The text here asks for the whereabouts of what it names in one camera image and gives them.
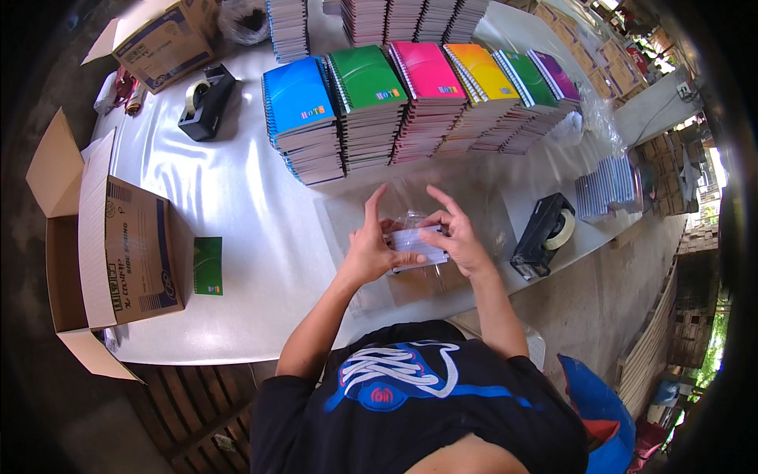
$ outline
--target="yellow notebook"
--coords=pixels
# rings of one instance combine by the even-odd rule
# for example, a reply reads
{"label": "yellow notebook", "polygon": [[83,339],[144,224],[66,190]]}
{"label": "yellow notebook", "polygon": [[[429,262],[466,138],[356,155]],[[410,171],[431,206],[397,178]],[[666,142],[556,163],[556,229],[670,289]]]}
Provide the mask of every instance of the yellow notebook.
{"label": "yellow notebook", "polygon": [[447,44],[445,49],[468,70],[489,100],[519,99],[516,88],[486,49],[471,44]]}

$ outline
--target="tape dispenser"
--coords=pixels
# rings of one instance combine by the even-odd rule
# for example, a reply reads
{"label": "tape dispenser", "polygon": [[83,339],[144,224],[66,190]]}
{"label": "tape dispenser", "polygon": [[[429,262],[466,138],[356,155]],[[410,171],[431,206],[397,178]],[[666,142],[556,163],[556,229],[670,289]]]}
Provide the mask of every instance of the tape dispenser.
{"label": "tape dispenser", "polygon": [[196,142],[216,136],[221,114],[236,82],[223,64],[208,66],[204,72],[205,79],[187,88],[184,111],[179,118],[179,128]]}
{"label": "tape dispenser", "polygon": [[513,251],[511,266],[527,280],[550,275],[550,260],[574,233],[575,214],[561,193],[537,201]]}

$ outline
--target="electrical outlet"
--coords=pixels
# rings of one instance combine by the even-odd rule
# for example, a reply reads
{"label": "electrical outlet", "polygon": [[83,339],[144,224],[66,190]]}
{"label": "electrical outlet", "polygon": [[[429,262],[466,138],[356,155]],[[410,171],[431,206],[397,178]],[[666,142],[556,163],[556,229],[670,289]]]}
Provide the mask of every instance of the electrical outlet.
{"label": "electrical outlet", "polygon": [[689,84],[683,82],[676,86],[676,93],[679,94],[680,97],[686,97],[692,93],[692,90],[690,90]]}

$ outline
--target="purple notebook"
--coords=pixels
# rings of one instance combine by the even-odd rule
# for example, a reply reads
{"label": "purple notebook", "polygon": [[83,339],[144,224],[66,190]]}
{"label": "purple notebook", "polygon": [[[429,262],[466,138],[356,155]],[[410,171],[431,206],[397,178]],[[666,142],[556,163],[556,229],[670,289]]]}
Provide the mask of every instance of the purple notebook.
{"label": "purple notebook", "polygon": [[569,79],[569,76],[566,76],[566,73],[563,72],[563,69],[558,65],[558,62],[553,56],[546,55],[543,52],[534,51],[533,49],[530,49],[527,55],[532,61],[534,61],[540,72],[544,74],[544,71],[547,71],[550,77],[545,76],[545,79],[557,86],[563,93],[564,97],[577,102],[581,100],[571,79]]}

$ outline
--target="white table surface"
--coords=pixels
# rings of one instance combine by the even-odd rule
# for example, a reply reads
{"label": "white table surface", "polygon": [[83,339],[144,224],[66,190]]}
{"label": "white table surface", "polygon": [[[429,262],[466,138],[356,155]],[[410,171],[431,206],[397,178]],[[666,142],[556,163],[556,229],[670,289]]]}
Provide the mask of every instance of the white table surface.
{"label": "white table surface", "polygon": [[[324,16],[321,3],[311,3],[312,54],[347,47],[341,19]],[[492,42],[497,31],[509,32],[509,38],[501,42],[555,55],[572,78],[586,80],[565,46],[539,18],[493,2],[476,34]],[[97,139],[116,127],[111,173],[166,196],[174,207],[174,260],[186,308],[113,328],[117,339],[113,353],[124,362],[202,365],[278,358],[290,332],[336,272],[330,254],[336,237],[329,229],[322,230],[329,224],[317,210],[325,201],[345,199],[346,206],[360,206],[349,201],[355,199],[355,190],[412,172],[431,177],[455,169],[461,160],[485,160],[519,238],[539,198],[561,192],[575,202],[573,180],[594,170],[606,153],[606,145],[586,133],[579,146],[557,148],[540,142],[521,157],[471,154],[455,160],[426,160],[358,171],[345,180],[309,189],[291,176],[266,135],[260,77],[278,66],[271,44],[218,60],[239,81],[214,140],[194,142],[177,127],[184,90],[203,77],[202,71],[156,96],[148,94],[134,118],[125,116],[121,108],[100,117],[92,135]],[[553,259],[552,271],[591,253],[640,216],[621,213],[594,226],[578,221],[573,237]],[[362,218],[355,220],[357,228]],[[222,297],[192,293],[193,238],[213,236],[224,239]],[[507,264],[500,271],[510,293],[535,281],[525,281]],[[463,287],[393,308],[380,318],[348,312],[335,347],[396,322],[443,319],[473,307],[471,289]]]}

